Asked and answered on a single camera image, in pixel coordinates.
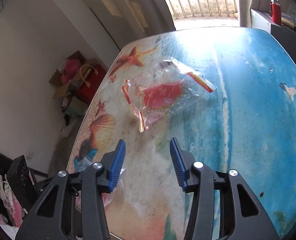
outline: clear plastic bag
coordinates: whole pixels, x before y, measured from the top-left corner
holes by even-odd
[[[167,119],[200,100],[216,86],[175,58],[125,80],[122,91],[131,112],[140,121],[140,132],[160,119]]]
[[[76,166],[76,172],[84,171],[89,165],[93,164],[94,163],[93,158],[96,153],[97,153],[97,149],[93,149],[92,151],[89,152],[89,154],[87,156],[85,156],[81,161],[79,161]],[[125,169],[126,168],[124,168],[124,167],[121,169],[120,176],[124,172]],[[114,192],[115,192],[115,190],[113,192],[111,192],[110,194],[109,193],[102,193],[101,194],[101,196],[103,198],[103,202],[104,202],[104,207],[111,203],[111,201],[113,200]],[[76,197],[75,206],[76,206],[76,208],[81,210],[81,191],[79,191],[78,193],[79,193],[79,195]]]

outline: doorway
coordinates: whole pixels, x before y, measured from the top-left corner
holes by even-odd
[[[176,30],[240,26],[238,0],[165,0]]]

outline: red packet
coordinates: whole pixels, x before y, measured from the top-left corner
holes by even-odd
[[[174,58],[125,80],[121,87],[131,112],[140,121],[140,132],[179,113],[216,88],[200,72]]]

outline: starfish print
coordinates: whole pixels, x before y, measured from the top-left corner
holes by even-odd
[[[156,48],[153,48],[153,49],[150,49],[150,50],[146,50],[144,52],[141,52],[141,53],[138,53],[137,52],[137,47],[134,47],[132,49],[132,51],[130,52],[129,55],[126,55],[126,56],[122,56],[120,57],[116,63],[118,64],[117,67],[115,67],[110,75],[109,75],[109,79],[114,82],[116,77],[115,77],[115,73],[118,69],[120,69],[121,67],[123,67],[126,63],[131,63],[131,64],[134,64],[138,67],[143,67],[144,64],[140,61],[139,57],[143,56],[143,55],[146,55],[146,54],[149,54],[151,52],[153,52]]]
[[[105,101],[101,102],[101,100],[99,100],[99,102],[97,103],[97,111],[95,116],[97,116],[100,112],[104,112],[105,111]]]

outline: red thermos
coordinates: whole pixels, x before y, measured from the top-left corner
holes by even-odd
[[[278,25],[281,25],[281,7],[278,0],[270,1],[270,14],[272,21]]]

